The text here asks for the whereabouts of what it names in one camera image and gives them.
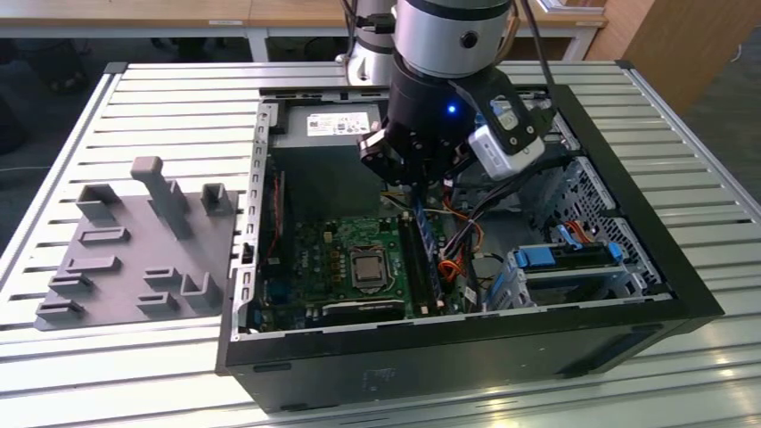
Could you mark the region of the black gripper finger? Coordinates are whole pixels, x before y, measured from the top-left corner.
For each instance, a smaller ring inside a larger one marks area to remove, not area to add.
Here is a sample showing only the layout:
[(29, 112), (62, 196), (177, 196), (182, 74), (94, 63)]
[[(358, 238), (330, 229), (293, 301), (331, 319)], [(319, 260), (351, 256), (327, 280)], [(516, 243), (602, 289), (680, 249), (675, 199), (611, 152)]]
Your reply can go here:
[(357, 142), (362, 165), (389, 184), (413, 186), (417, 179), (386, 141), (385, 130), (370, 131)]
[(475, 160), (467, 144), (439, 144), (434, 147), (426, 161), (426, 178), (451, 179)]

